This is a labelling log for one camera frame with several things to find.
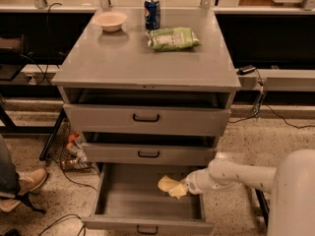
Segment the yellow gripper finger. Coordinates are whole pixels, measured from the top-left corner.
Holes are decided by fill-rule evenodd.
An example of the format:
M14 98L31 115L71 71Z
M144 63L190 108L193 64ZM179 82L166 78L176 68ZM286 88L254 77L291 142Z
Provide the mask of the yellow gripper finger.
M171 197L174 197L177 200L179 200L181 197L184 197L187 195L188 189L185 184L179 183L173 186L172 188L170 188L167 192L169 193Z

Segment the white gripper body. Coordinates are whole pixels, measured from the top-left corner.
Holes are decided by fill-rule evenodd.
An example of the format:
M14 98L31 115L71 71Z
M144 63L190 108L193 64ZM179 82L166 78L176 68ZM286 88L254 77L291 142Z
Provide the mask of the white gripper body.
M193 195L202 194L205 191L210 190L213 185L214 181L210 177L207 168L193 171L184 179L184 186L187 191Z

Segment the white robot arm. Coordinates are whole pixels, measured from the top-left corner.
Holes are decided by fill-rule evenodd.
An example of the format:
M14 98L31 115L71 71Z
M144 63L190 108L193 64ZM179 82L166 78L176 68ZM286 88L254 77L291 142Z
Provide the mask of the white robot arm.
M267 236L315 236L315 150L288 154L276 167L237 164L221 158L187 175L167 192L223 190L243 184L271 195Z

